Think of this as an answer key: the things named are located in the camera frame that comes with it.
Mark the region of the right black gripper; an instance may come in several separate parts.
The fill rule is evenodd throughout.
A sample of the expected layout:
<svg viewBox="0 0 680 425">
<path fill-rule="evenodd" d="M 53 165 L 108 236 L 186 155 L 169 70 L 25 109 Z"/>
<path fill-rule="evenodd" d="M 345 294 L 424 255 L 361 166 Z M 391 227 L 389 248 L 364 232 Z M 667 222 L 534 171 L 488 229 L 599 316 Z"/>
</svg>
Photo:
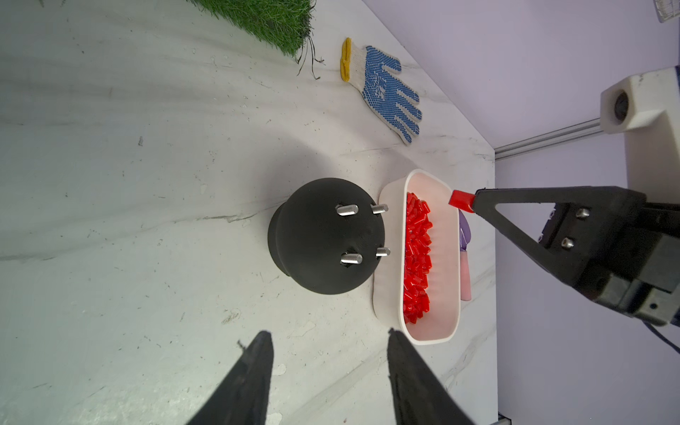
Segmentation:
<svg viewBox="0 0 680 425">
<path fill-rule="evenodd" d="M 679 324 L 679 206 L 614 186 L 480 189 L 475 213 L 558 281 L 655 326 Z"/>
</svg>

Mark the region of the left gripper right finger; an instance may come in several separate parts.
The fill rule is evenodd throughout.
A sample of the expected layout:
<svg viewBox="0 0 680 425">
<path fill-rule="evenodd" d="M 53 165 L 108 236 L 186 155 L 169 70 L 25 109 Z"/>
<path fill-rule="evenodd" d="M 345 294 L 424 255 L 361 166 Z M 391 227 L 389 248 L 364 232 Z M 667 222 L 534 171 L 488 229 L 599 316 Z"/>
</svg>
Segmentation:
<svg viewBox="0 0 680 425">
<path fill-rule="evenodd" d="M 387 360 L 397 424 L 473 423 L 437 380 L 406 335 L 395 329 L 390 330 Z"/>
</svg>

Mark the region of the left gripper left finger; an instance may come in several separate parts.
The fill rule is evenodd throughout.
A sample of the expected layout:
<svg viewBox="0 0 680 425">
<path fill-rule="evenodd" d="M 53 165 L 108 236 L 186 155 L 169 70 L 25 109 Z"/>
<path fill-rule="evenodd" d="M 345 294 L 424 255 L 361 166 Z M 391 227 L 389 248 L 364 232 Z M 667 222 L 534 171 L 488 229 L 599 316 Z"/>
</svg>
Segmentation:
<svg viewBox="0 0 680 425">
<path fill-rule="evenodd" d="M 265 424 L 273 362 L 271 333 L 262 330 L 188 424 Z"/>
</svg>

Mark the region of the red screw sleeve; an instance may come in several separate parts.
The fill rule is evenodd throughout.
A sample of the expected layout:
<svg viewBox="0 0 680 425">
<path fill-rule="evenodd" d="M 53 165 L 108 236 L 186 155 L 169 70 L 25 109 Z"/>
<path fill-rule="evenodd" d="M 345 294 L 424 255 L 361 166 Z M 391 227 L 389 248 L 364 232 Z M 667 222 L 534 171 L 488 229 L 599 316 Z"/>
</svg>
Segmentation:
<svg viewBox="0 0 680 425">
<path fill-rule="evenodd" d="M 449 199 L 449 205 L 463 211 L 474 214 L 476 195 L 465 191 L 453 191 Z"/>
</svg>

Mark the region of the white tray of sleeves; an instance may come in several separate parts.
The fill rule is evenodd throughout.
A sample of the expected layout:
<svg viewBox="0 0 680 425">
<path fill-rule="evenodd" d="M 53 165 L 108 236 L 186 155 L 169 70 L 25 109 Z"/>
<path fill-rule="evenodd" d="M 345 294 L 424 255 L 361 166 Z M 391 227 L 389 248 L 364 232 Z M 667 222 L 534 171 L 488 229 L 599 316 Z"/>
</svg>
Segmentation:
<svg viewBox="0 0 680 425">
<path fill-rule="evenodd" d="M 375 271 L 373 308 L 385 326 L 415 345 L 449 341 L 460 321 L 460 218 L 451 189 L 421 170 L 379 196 L 385 247 Z"/>
</svg>

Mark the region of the black round screw base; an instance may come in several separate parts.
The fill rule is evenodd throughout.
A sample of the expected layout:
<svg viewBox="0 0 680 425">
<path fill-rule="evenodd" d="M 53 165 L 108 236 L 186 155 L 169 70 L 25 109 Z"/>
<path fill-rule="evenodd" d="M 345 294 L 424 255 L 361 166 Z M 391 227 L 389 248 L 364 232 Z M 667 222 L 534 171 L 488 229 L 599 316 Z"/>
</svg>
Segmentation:
<svg viewBox="0 0 680 425">
<path fill-rule="evenodd" d="M 383 215 L 353 182 L 322 178 L 297 189 L 274 213 L 267 244 L 278 268 L 298 285 L 322 295 L 349 292 L 375 273 L 385 246 Z"/>
</svg>

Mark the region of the purple pink brush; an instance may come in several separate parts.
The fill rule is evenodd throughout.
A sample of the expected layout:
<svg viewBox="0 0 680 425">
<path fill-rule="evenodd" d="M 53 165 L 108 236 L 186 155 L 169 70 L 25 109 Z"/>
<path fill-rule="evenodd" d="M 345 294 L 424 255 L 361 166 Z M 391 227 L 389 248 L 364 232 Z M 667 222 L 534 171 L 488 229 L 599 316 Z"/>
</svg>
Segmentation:
<svg viewBox="0 0 680 425">
<path fill-rule="evenodd" d="M 469 270 L 469 256 L 467 246 L 469 245 L 472 235 L 469 228 L 469 223 L 462 211 L 459 211 L 460 218 L 460 299 L 462 301 L 471 301 L 471 277 Z"/>
</svg>

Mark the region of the blue dotted work glove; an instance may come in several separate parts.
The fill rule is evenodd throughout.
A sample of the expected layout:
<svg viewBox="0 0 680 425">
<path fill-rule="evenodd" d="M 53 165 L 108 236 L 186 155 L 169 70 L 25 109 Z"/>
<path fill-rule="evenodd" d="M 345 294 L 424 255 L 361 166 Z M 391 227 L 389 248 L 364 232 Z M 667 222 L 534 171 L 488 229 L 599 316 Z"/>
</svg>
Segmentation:
<svg viewBox="0 0 680 425">
<path fill-rule="evenodd" d="M 340 76 L 361 94 L 369 109 L 405 145 L 420 134 L 423 113 L 420 96 L 398 78 L 402 71 L 398 58 L 367 45 L 358 47 L 347 38 L 342 44 Z"/>
</svg>

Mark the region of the green artificial grass mat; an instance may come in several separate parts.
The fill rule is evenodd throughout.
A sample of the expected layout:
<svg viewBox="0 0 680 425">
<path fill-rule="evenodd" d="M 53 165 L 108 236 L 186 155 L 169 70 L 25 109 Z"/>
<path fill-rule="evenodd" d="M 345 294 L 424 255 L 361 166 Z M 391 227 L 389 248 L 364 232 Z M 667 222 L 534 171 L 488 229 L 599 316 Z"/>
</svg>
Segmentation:
<svg viewBox="0 0 680 425">
<path fill-rule="evenodd" d="M 316 7 L 311 0 L 205 0 L 192 3 L 200 11 L 225 19 L 249 35 L 269 44 L 303 66 L 310 62 L 313 79 L 320 77 L 315 64 L 312 18 Z"/>
</svg>

